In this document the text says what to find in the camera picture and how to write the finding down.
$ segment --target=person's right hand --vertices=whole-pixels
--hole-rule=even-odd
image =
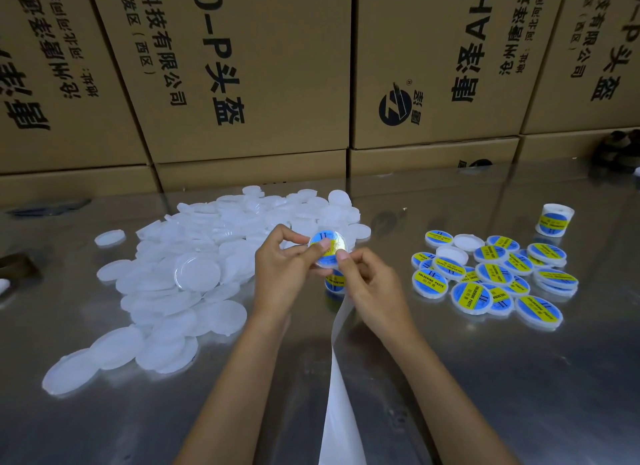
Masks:
[[[396,271],[369,248],[336,252],[348,294],[362,320],[380,340],[417,332]]]

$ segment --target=forearm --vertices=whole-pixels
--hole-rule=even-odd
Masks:
[[[409,381],[444,465],[520,463],[417,331],[384,342]]]
[[[253,462],[284,328],[252,315],[174,465]]]

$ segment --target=person's right arm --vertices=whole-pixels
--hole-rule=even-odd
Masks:
[[[519,464],[418,332],[394,269],[368,248],[336,256],[362,320],[409,381],[442,463]]]

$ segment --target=stainless steel tabletop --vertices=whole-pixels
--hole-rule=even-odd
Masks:
[[[372,227],[367,243],[403,277],[420,331],[476,406],[526,465],[636,464],[640,457],[640,198],[630,177],[589,172],[581,161],[434,170],[348,182],[274,184],[268,194],[345,188]],[[132,258],[135,230],[201,193],[104,198],[60,216],[0,216],[0,255],[27,252],[41,275],[0,301],[0,463],[167,464],[220,373],[234,339],[198,338],[184,372],[160,377],[133,363],[99,372],[55,398],[41,389],[61,356],[129,324],[120,295],[95,272]],[[448,299],[411,290],[410,257],[424,233],[443,229],[526,245],[544,203],[576,210],[558,244],[578,294],[558,302],[555,332],[465,316]],[[127,241],[98,249],[93,238],[120,228]],[[240,298],[251,310],[252,285]],[[330,333],[339,302],[309,281],[292,313],[262,423],[257,464],[314,464],[319,456],[331,363]],[[354,408],[367,463],[429,464],[437,456],[415,399],[380,341],[352,315],[336,355]]]

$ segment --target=person's left hand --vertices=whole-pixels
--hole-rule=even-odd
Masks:
[[[299,246],[280,249],[284,240]],[[331,269],[314,265],[329,248],[330,240],[324,238],[307,247],[308,242],[308,236],[278,225],[255,252],[256,313],[286,318],[308,274],[331,275]]]

